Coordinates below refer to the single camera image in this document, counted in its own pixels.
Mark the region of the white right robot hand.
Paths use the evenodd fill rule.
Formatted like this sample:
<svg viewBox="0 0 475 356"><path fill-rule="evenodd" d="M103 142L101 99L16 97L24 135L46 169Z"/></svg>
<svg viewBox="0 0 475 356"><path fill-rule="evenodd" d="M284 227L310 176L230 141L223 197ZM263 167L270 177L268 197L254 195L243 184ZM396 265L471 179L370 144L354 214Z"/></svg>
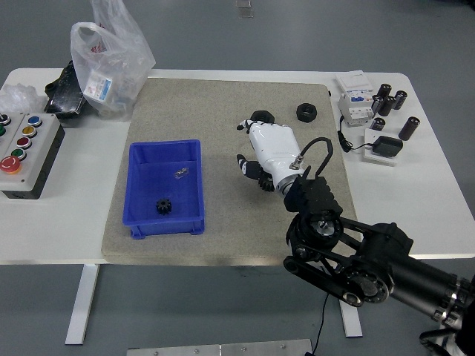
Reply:
<svg viewBox="0 0 475 356"><path fill-rule="evenodd" d="M237 129L248 133L257 157L249 161L237 155L243 175L257 180L265 191L286 195L297 176L304 172L301 149L291 127L247 119Z"/></svg>

